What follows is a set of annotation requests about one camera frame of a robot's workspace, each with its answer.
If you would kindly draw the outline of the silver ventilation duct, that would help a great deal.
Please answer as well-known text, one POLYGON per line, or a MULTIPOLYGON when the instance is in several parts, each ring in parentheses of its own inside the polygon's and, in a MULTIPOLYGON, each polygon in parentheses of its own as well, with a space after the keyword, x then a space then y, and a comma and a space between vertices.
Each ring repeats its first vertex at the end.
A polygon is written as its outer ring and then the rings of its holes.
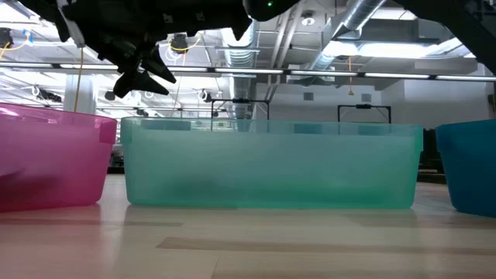
MULTIPOLYGON (((222 45, 227 48, 224 57, 227 67, 252 68, 255 66, 255 53, 251 48, 256 46, 257 23, 252 22, 243 36, 237 40, 231 28, 221 29, 222 45)), ((229 79, 231 98, 255 99, 255 78, 232 76, 229 79)))

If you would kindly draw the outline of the green translucent plastic bin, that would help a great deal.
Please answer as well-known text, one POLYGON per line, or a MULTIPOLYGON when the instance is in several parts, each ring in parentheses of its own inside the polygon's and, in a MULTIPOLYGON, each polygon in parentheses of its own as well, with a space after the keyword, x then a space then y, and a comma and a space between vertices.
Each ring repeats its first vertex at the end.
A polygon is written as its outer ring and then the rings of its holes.
POLYGON ((120 122, 133 205, 409 208, 417 125, 128 117, 120 122))

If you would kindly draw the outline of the black stand frame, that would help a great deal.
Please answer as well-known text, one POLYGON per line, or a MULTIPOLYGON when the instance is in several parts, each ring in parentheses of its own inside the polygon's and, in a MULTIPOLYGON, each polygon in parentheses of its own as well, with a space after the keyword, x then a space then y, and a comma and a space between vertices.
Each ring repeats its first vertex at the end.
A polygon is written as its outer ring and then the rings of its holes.
POLYGON ((356 105, 337 105, 337 121, 341 122, 341 109, 342 108, 354 108, 354 109, 376 109, 382 116, 387 120, 388 124, 392 124, 392 109, 389 105, 370 105, 370 104, 356 104, 356 105), (387 116, 381 112, 381 109, 387 110, 387 116))
POLYGON ((211 108, 211 119, 214 117, 214 104, 215 102, 222 102, 222 103, 233 103, 233 104, 239 104, 239 105, 245 105, 245 104, 250 104, 250 103, 264 103, 266 105, 266 117, 267 120, 270 120, 270 102, 268 100, 256 100, 256 99, 247 99, 247 98, 232 98, 232 99, 227 99, 227 98, 213 98, 210 101, 211 108))

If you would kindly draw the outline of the black desks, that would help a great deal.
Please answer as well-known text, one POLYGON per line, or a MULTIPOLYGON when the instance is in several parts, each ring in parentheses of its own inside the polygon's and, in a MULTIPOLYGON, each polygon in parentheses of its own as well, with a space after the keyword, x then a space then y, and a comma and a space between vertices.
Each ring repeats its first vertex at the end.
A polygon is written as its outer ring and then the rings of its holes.
POLYGON ((418 166, 418 182, 446 184, 441 156, 436 145, 436 131, 423 129, 423 151, 418 166))

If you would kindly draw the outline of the red translucent plastic bin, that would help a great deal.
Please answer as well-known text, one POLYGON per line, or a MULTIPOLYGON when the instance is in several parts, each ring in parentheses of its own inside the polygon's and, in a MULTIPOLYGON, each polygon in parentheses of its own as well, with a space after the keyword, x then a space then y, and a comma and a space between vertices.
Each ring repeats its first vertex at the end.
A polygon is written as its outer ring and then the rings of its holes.
POLYGON ((0 103, 0 212, 95 204, 116 129, 108 117, 0 103))

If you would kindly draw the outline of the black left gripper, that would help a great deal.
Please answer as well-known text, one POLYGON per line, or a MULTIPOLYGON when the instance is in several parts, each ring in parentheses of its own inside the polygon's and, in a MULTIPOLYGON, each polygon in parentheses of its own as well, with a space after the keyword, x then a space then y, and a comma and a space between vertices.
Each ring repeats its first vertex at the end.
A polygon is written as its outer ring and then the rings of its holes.
POLYGON ((169 91, 149 76, 148 72, 175 84, 176 78, 160 57, 155 48, 151 33, 138 36, 120 36, 103 29, 88 30, 88 46, 97 53, 99 60, 108 60, 123 73, 116 81, 113 93, 124 98, 131 91, 148 91, 159 95, 169 95, 169 91), (145 71, 137 71, 141 66, 145 71))

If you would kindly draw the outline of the long ceiling light strip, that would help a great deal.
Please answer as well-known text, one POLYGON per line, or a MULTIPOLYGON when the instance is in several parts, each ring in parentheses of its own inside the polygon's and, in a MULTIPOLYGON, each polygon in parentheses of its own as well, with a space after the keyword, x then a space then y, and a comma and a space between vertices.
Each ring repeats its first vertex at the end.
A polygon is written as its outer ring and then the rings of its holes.
MULTIPOLYGON (((47 64, 30 62, 0 62, 0 68, 26 71, 69 72, 77 71, 80 64, 47 64)), ((174 74, 246 74, 246 75, 291 75, 302 77, 348 77, 348 78, 380 78, 408 79, 430 81, 467 81, 496 83, 495 76, 451 75, 451 74, 404 74, 361 71, 308 71, 291 69, 256 69, 239 67, 187 67, 173 66, 169 69, 174 74)))

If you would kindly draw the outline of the blue plastic bin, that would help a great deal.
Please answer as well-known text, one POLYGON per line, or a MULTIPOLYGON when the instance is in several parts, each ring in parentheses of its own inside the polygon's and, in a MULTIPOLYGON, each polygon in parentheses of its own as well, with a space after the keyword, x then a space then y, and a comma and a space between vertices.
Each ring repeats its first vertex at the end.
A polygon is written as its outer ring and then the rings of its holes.
POLYGON ((496 218, 496 119, 436 127, 453 207, 496 218))

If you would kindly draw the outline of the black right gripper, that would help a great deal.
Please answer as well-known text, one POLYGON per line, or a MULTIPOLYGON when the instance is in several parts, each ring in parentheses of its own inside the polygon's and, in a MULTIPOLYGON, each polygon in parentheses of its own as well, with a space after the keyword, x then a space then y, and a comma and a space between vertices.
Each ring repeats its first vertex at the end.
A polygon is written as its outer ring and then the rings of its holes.
POLYGON ((252 24, 243 0, 157 0, 168 33, 195 35, 198 31, 231 28, 236 41, 252 24))

